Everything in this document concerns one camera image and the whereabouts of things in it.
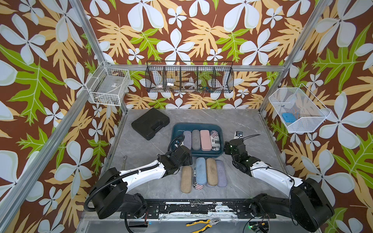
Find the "beige fabric glasses case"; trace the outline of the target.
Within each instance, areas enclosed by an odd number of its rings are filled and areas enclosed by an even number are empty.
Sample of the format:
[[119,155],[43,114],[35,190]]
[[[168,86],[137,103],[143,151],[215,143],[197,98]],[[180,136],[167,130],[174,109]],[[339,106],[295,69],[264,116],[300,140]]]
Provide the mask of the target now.
[[190,193],[192,189],[192,167],[185,166],[182,169],[181,175],[181,192]]

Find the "newspaper print glasses case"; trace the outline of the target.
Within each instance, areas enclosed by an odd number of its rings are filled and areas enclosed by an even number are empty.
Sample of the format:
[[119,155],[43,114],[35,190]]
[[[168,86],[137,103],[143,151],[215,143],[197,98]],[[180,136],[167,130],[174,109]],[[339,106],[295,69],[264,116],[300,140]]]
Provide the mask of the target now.
[[211,139],[211,149],[213,151],[219,151],[221,148],[219,133],[215,130],[210,131],[210,139]]

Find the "purple fabric glasses case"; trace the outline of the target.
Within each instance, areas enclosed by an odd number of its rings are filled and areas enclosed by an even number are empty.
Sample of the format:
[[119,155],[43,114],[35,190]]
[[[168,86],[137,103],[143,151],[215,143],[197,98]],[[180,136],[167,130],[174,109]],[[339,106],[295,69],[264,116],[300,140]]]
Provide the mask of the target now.
[[192,133],[191,131],[184,131],[184,141],[183,145],[186,146],[188,149],[192,149]]

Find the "pink glasses case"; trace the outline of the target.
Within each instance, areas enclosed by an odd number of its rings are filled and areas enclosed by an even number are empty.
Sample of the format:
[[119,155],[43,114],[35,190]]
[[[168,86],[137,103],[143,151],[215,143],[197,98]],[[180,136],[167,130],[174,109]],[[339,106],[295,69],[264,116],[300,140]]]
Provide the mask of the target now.
[[209,130],[201,130],[200,131],[200,139],[201,139],[201,150],[202,151],[211,151],[212,144],[210,138],[210,131]]

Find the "grey fabric glasses case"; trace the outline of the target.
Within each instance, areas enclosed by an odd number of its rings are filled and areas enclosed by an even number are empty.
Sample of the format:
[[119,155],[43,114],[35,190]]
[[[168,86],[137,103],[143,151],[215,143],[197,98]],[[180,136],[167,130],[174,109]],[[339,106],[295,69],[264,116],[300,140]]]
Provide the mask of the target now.
[[201,135],[199,130],[193,130],[191,132],[191,145],[193,150],[201,149]]

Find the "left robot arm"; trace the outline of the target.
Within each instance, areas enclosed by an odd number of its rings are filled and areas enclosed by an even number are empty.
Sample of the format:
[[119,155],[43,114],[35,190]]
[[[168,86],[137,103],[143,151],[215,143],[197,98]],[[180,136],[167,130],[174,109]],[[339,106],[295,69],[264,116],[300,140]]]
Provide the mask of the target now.
[[191,151],[186,146],[178,146],[145,166],[134,170],[118,171],[111,168],[102,175],[90,190],[84,203],[84,210],[96,212],[99,219],[104,219],[115,212],[121,212],[121,217],[131,215],[143,217],[148,204],[139,193],[128,194],[128,191],[147,182],[173,175],[182,166],[192,164]]

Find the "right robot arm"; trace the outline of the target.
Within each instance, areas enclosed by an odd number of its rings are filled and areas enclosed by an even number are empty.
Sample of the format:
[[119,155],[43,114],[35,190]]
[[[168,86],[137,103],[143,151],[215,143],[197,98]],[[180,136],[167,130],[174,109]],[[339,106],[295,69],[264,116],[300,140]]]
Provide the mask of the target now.
[[319,183],[301,179],[272,168],[251,156],[245,138],[234,138],[224,144],[224,153],[232,157],[233,166],[250,177],[262,180],[285,194],[284,198],[261,193],[250,200],[253,216],[268,214],[289,217],[309,232],[317,231],[332,218],[335,211]]

